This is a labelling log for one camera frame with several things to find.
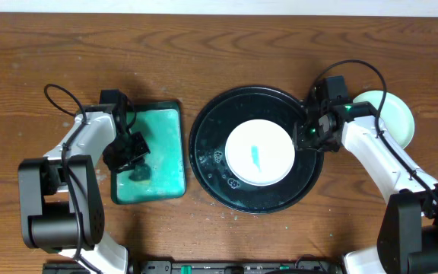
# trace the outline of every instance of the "white disc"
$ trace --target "white disc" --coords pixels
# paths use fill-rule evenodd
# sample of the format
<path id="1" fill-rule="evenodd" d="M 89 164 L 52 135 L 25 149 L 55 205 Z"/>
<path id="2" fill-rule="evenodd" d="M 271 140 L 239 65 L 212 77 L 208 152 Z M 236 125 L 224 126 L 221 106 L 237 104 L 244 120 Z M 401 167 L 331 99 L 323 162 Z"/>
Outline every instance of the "white disc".
<path id="1" fill-rule="evenodd" d="M 227 138 L 225 154 L 234 175 L 254 186 L 277 183 L 287 176 L 295 161 L 295 148 L 288 133 L 263 119 L 236 127 Z"/>

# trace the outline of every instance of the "black plate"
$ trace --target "black plate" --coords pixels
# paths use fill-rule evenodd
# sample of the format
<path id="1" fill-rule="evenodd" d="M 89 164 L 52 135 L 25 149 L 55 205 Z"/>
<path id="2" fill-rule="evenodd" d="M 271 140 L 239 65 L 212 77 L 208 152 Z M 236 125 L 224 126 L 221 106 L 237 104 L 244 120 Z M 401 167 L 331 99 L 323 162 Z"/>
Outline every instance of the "black plate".
<path id="1" fill-rule="evenodd" d="M 192 126 L 189 159 L 195 177 L 217 201 L 241 212 L 270 213 L 292 206 L 319 178 L 322 153 L 296 151 L 294 165 L 284 179 L 271 186 L 253 186 L 229 169 L 224 147 L 233 129 L 251 119 L 272 121 L 291 137 L 295 121 L 305 118 L 301 102 L 273 88 L 235 88 L 219 95 L 204 107 Z"/>

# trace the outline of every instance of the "wood grain surface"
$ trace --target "wood grain surface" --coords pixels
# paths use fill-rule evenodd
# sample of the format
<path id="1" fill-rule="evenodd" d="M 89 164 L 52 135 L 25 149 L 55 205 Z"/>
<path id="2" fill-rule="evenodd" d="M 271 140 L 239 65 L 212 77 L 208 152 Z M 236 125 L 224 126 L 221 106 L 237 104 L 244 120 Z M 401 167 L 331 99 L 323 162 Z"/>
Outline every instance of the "wood grain surface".
<path id="1" fill-rule="evenodd" d="M 406 150 L 438 179 L 438 18 L 0 14 L 0 272 L 38 273 L 42 263 L 62 259 L 26 248 L 21 238 L 17 166 L 53 148 L 72 124 L 46 101 L 45 84 L 66 87 L 83 104 L 97 103 L 104 88 L 136 103 L 177 100 L 187 141 L 200 109 L 221 92 L 266 84 L 302 99 L 323 68 L 350 58 L 378 67 L 411 108 L 416 133 Z M 359 65 L 335 74 L 346 77 L 352 96 L 380 88 Z M 304 199 L 270 215 L 222 206 L 186 167 L 184 197 L 115 205 L 109 172 L 97 165 L 106 230 L 134 257 L 335 259 L 376 243 L 386 205 L 344 149 L 325 155 Z"/>

